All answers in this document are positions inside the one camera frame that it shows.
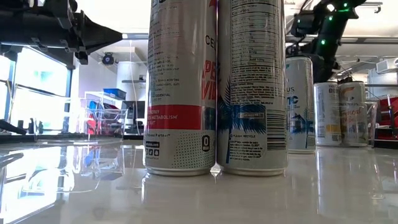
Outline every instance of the window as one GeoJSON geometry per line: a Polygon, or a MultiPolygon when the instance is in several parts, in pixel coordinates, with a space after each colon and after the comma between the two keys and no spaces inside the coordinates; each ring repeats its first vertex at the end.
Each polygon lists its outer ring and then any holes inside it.
{"type": "Polygon", "coordinates": [[[65,100],[57,96],[36,93],[26,88],[17,88],[11,113],[11,124],[24,121],[24,128],[29,127],[30,119],[41,122],[43,129],[61,130],[65,109],[65,100]]]}
{"type": "Polygon", "coordinates": [[[68,70],[41,53],[24,48],[18,55],[16,83],[65,96],[68,70]]]}
{"type": "Polygon", "coordinates": [[[0,56],[0,119],[4,119],[6,113],[7,85],[9,78],[10,60],[0,56]]]}
{"type": "Polygon", "coordinates": [[[0,80],[7,80],[10,74],[10,60],[0,56],[0,80]]]}
{"type": "Polygon", "coordinates": [[[0,82],[0,119],[4,119],[6,114],[7,86],[0,82]]]}
{"type": "Polygon", "coordinates": [[[30,119],[42,126],[44,134],[54,134],[63,126],[68,70],[32,49],[23,48],[16,63],[16,90],[11,106],[11,124],[29,127],[30,119]]]}

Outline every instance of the red label stripe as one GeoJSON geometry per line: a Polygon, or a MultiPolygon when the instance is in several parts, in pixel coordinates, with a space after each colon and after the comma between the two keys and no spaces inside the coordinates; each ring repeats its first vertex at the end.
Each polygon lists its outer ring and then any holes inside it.
{"type": "Polygon", "coordinates": [[[201,130],[201,106],[150,106],[148,107],[147,128],[201,130]]]}

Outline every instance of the black robotic arm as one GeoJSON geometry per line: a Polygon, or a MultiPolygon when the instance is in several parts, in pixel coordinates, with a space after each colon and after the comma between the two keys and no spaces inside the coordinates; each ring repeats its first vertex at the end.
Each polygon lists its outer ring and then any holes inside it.
{"type": "Polygon", "coordinates": [[[299,46],[299,42],[287,47],[287,57],[305,55],[313,62],[314,83],[326,82],[333,70],[340,69],[335,55],[341,45],[349,19],[357,19],[355,8],[366,0],[322,0],[311,11],[294,15],[290,33],[303,40],[306,35],[318,36],[310,43],[299,46]]]}
{"type": "Polygon", "coordinates": [[[46,0],[39,6],[34,0],[0,1],[0,55],[11,60],[19,46],[61,48],[73,52],[82,64],[88,55],[122,40],[122,34],[92,22],[83,11],[76,12],[75,0],[46,0]]]}

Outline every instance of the silver can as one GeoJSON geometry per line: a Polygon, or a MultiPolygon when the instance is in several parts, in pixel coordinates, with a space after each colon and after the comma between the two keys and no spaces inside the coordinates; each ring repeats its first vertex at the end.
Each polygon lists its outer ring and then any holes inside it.
{"type": "Polygon", "coordinates": [[[148,172],[209,173],[216,145],[216,1],[152,0],[148,172]]]}
{"type": "Polygon", "coordinates": [[[240,175],[287,167],[281,0],[220,0],[217,163],[240,175]]]}
{"type": "Polygon", "coordinates": [[[369,144],[367,112],[365,103],[340,106],[341,137],[344,145],[364,147],[369,144]]]}
{"type": "Polygon", "coordinates": [[[314,84],[317,146],[339,146],[341,126],[337,82],[314,84]]]}
{"type": "Polygon", "coordinates": [[[341,106],[355,106],[356,103],[365,103],[365,84],[361,81],[340,84],[339,95],[341,106]]]}
{"type": "Polygon", "coordinates": [[[363,147],[369,143],[368,107],[364,82],[339,85],[341,137],[345,146],[363,147]]]}
{"type": "Polygon", "coordinates": [[[315,152],[312,61],[286,59],[287,149],[290,153],[315,152]]]}

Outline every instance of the blue box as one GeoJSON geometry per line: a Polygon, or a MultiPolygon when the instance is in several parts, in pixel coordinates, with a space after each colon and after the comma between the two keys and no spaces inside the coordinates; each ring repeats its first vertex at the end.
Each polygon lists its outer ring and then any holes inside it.
{"type": "Polygon", "coordinates": [[[126,100],[126,92],[120,89],[106,88],[104,89],[104,93],[108,93],[111,95],[111,97],[114,97],[118,100],[126,100]]]}

